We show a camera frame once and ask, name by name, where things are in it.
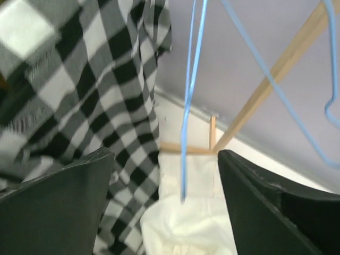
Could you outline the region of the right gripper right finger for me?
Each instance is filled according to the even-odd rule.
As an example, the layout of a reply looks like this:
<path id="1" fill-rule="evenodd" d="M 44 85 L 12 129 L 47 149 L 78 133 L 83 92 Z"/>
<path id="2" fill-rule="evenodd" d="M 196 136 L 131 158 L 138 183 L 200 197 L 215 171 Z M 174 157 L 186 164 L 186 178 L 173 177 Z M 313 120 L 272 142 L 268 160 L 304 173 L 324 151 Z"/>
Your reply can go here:
<path id="1" fill-rule="evenodd" d="M 339 254 L 339 195 L 231 150 L 218 153 L 218 167 L 238 254 Z"/>

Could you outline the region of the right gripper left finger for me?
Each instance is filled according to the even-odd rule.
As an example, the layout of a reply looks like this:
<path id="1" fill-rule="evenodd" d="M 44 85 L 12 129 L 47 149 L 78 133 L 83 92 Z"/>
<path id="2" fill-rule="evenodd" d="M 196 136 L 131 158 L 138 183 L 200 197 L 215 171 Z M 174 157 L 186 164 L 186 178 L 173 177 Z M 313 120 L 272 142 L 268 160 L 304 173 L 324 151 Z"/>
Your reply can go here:
<path id="1" fill-rule="evenodd" d="M 1 194 L 1 254 L 92 254 L 114 154 L 99 149 Z"/>

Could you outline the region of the light blue wire hanger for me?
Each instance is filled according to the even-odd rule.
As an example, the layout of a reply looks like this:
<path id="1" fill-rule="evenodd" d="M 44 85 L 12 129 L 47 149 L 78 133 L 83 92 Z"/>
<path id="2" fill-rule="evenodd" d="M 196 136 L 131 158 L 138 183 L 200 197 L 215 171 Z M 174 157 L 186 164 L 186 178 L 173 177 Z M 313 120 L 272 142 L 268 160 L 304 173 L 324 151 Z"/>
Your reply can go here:
<path id="1" fill-rule="evenodd" d="M 231 1 L 264 62 L 273 66 L 322 1 Z M 220 25 L 223 80 L 216 96 L 220 112 L 233 119 L 264 78 L 222 3 L 214 17 Z M 339 161 L 339 129 L 324 116 L 331 95 L 328 30 L 323 29 L 278 82 L 297 115 L 325 154 Z M 327 170 L 275 93 L 264 100 L 242 128 L 244 135 L 295 166 Z"/>

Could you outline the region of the blue hanger of white shirt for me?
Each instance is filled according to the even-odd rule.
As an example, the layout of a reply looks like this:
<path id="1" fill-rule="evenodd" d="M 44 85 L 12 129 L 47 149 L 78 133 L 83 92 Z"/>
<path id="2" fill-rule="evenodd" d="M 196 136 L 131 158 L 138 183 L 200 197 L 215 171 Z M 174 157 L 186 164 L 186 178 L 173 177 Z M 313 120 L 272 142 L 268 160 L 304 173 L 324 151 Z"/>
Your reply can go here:
<path id="1" fill-rule="evenodd" d="M 201 18 L 199 23 L 197 44 L 194 53 L 194 59 L 192 57 L 192 46 L 193 46 L 193 28 L 194 28 L 194 16 L 196 10 L 196 1 L 193 2 L 192 15 L 191 15 L 191 26 L 189 34 L 189 45 L 188 45 L 188 57 L 186 64 L 186 81 L 185 81 L 185 97 L 184 97 L 184 114 L 181 128 L 180 136 L 180 148 L 181 148 L 181 189 L 180 189 L 180 199 L 184 202 L 187 196 L 187 165 L 186 165 L 186 155 L 189 152 L 187 147 L 188 141 L 188 121 L 189 113 L 191 109 L 192 97 L 194 94 L 194 88 L 196 85 L 196 78 L 198 73 L 198 66 L 200 60 L 200 52 L 202 45 L 202 38 L 205 27 L 205 19 L 207 12 L 208 0 L 204 0 L 202 3 Z"/>

